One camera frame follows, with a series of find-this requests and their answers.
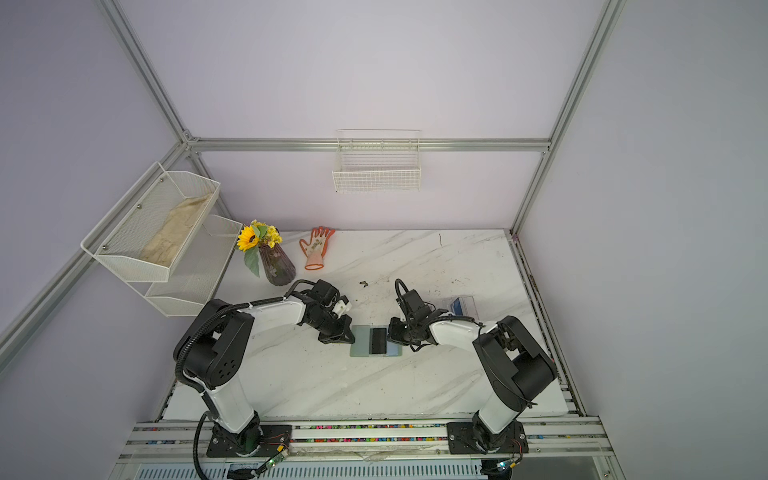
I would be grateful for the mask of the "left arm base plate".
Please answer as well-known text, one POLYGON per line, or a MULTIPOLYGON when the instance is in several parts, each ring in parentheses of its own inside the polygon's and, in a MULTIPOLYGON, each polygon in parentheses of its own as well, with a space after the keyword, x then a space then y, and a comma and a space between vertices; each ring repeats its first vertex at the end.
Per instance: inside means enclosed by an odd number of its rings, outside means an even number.
POLYGON ((290 444, 293 427, 288 424, 267 424, 247 427, 234 434, 217 423, 213 424, 212 436, 206 450, 208 458, 269 458, 286 450, 290 444))

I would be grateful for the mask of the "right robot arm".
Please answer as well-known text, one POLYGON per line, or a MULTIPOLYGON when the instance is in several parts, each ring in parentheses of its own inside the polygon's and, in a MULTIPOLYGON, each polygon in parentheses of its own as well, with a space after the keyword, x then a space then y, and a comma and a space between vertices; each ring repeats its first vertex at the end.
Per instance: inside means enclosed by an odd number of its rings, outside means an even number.
POLYGON ((557 379, 556 366, 521 320, 506 316, 485 326, 424 301, 401 280, 395 281, 396 303, 403 317, 393 317, 389 341, 414 353, 427 346, 447 346, 476 354, 492 394, 469 422, 447 424, 452 454, 528 451, 519 415, 557 379))

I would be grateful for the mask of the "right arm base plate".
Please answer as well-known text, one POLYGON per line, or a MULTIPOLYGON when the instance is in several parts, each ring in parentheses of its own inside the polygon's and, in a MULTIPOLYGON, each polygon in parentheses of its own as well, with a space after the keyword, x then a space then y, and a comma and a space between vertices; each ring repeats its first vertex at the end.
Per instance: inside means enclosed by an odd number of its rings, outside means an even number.
POLYGON ((527 435, 517 420, 500 433, 492 433, 482 422, 449 422, 446 425, 451 454, 519 454, 529 452, 527 435))

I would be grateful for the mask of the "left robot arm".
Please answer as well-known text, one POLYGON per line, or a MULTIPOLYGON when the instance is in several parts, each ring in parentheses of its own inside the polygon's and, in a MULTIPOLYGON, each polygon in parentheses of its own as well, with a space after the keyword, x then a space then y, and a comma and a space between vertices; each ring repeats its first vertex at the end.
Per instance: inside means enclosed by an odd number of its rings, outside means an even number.
POLYGON ((303 279, 277 297, 240 304, 213 299, 203 306, 174 349, 174 375, 204 402, 220 446, 245 457, 269 444, 239 378, 252 337, 284 325, 307 325, 323 344, 352 344, 350 308, 332 284, 303 279))

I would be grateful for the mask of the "black credit card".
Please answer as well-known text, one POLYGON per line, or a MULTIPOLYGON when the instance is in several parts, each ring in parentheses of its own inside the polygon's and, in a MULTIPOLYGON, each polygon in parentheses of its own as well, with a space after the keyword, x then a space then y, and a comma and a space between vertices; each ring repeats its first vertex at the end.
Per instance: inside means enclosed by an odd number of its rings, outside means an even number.
POLYGON ((369 354, 371 356, 386 355, 388 351, 387 329, 376 327, 370 329, 369 354))

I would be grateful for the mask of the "green card holder wallet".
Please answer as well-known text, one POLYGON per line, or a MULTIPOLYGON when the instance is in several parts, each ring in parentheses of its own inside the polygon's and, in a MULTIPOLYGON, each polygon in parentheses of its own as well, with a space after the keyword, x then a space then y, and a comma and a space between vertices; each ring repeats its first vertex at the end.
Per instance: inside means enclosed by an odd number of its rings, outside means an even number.
POLYGON ((388 351, 386 355, 377 355, 377 356, 371 356, 369 354, 369 336, 370 336, 370 329, 376 328, 376 327, 385 327, 388 331, 388 328, 386 326, 381 325, 374 325, 374 326, 368 326, 368 325, 355 325, 352 327, 352 332, 355 335, 355 343, 351 345, 350 347, 350 356, 356 357, 356 358, 365 358, 365 357, 400 357, 402 355, 402 346, 392 343, 388 340, 388 351))

